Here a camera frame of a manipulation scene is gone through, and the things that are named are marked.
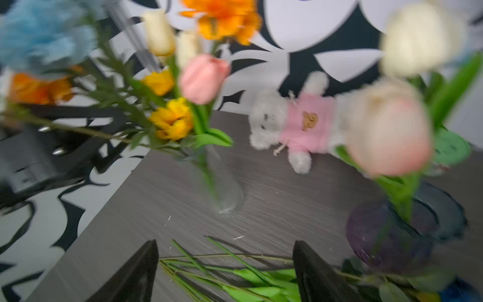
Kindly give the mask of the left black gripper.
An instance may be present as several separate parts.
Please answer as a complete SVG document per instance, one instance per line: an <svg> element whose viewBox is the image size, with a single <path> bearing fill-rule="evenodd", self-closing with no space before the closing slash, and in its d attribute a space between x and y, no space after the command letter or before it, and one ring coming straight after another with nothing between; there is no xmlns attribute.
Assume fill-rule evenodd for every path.
<svg viewBox="0 0 483 302"><path fill-rule="evenodd" d="M82 181L93 168L105 171L105 138L20 122L1 127L1 205L14 206L41 192Z"/></svg>

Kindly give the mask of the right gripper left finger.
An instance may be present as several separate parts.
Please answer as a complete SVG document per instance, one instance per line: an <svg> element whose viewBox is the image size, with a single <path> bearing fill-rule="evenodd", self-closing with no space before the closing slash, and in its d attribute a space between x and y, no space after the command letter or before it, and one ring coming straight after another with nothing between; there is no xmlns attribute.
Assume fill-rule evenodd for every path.
<svg viewBox="0 0 483 302"><path fill-rule="evenodd" d="M149 240L87 302L150 302L157 266L157 242Z"/></svg>

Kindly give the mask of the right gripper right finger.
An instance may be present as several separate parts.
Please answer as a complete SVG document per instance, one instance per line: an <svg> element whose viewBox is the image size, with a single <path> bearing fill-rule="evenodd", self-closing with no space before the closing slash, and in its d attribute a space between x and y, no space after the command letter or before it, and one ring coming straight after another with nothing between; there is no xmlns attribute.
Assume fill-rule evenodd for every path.
<svg viewBox="0 0 483 302"><path fill-rule="evenodd" d="M302 301L364 300L306 242L295 242L292 259Z"/></svg>

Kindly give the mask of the blue rose low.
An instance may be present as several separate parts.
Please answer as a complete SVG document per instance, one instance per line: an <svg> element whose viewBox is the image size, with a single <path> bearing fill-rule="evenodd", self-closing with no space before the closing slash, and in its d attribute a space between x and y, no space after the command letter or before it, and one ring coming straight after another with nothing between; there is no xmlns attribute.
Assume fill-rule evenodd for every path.
<svg viewBox="0 0 483 302"><path fill-rule="evenodd" d="M482 302L482 296L469 283L457 278L439 293L442 302Z"/></svg>

